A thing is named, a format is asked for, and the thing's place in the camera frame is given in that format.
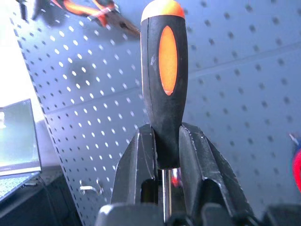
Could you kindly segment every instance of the laptop keyboard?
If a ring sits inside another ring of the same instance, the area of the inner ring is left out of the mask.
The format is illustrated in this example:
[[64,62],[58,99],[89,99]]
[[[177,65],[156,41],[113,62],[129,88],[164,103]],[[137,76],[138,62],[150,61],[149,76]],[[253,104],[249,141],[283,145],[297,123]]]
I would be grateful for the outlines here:
[[0,178],[0,199],[7,193],[11,192],[19,184],[26,181],[30,176],[19,177],[19,178]]

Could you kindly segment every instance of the laptop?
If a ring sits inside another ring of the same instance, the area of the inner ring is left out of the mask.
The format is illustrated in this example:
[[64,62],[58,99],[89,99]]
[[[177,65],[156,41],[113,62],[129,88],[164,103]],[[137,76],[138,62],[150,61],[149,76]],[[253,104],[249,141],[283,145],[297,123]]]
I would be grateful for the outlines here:
[[0,202],[40,173],[30,99],[0,108]]

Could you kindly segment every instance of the metal shaft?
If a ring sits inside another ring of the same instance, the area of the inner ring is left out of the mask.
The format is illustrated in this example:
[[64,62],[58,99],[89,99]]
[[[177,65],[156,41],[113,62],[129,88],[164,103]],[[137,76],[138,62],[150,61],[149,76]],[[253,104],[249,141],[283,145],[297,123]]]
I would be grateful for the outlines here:
[[162,182],[163,182],[163,212],[164,221],[166,222],[171,215],[171,170],[162,170]]

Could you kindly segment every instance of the black rubber grip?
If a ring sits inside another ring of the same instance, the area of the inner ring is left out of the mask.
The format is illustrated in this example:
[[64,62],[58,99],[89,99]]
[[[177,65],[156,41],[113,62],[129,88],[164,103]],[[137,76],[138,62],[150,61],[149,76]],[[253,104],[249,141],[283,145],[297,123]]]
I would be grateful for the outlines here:
[[[170,96],[163,89],[159,70],[161,34],[169,26],[174,34],[177,51],[177,76]],[[186,101],[188,82],[188,50],[185,19],[161,15],[141,23],[141,58],[143,96],[150,124],[155,131],[158,167],[178,168],[179,127]]]

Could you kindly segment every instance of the laptop screen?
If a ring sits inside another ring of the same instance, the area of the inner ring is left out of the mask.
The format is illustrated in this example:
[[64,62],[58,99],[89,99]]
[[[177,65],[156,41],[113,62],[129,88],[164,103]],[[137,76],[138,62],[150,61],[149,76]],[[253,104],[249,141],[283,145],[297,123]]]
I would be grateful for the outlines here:
[[0,108],[0,176],[41,171],[30,100]]

